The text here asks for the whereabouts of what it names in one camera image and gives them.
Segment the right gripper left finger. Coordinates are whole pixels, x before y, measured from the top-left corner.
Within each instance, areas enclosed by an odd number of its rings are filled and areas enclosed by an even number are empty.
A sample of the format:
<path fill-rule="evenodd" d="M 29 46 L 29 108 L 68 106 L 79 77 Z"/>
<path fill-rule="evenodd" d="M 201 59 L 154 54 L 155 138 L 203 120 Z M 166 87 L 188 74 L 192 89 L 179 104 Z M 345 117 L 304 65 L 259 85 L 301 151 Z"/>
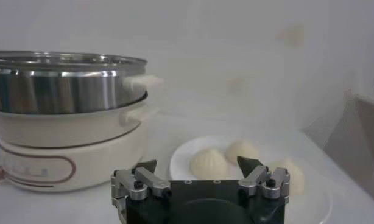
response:
<path fill-rule="evenodd" d="M 156 160 L 138 163 L 130 170 L 115 170 L 111 175 L 111 203 L 119 211 L 126 210 L 126 201 L 143 201 L 148 196 L 168 199 L 171 182 L 154 175 Z"/>

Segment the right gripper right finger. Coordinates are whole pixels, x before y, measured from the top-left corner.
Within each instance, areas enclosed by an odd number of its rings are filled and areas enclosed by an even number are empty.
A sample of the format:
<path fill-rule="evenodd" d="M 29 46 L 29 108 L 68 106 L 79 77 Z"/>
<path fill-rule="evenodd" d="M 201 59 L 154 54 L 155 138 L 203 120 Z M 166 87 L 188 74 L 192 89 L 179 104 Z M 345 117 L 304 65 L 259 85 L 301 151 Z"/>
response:
<path fill-rule="evenodd" d="M 249 197 L 260 193 L 267 200 L 289 202 L 290 173 L 286 168 L 277 167 L 271 171 L 260 160 L 243 156 L 237 156 L 237 162 L 244 176 L 238 185 Z"/>

